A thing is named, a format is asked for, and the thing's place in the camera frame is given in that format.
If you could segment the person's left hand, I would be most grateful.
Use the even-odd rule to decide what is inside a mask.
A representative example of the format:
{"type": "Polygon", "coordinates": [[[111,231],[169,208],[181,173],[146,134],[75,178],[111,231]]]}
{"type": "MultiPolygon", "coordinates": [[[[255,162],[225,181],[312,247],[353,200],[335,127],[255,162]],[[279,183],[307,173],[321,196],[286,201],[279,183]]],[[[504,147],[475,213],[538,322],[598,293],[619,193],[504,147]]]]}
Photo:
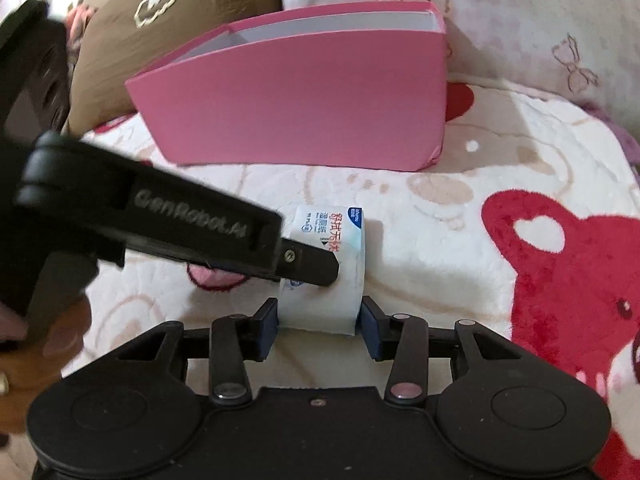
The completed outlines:
{"type": "Polygon", "coordinates": [[[43,339],[1,355],[1,447],[22,434],[29,405],[61,378],[62,369],[84,348],[92,321],[89,299],[80,295],[43,339]]]}

